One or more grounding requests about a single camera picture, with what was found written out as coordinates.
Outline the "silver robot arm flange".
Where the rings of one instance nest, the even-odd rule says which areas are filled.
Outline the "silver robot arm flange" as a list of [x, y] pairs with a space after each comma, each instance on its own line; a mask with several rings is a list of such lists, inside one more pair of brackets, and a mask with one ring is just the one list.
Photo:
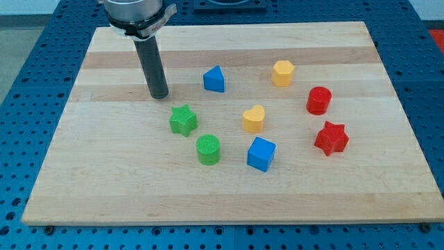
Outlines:
[[177, 6], [164, 0], [103, 0], [103, 5], [111, 27], [138, 42], [155, 36], [177, 13]]

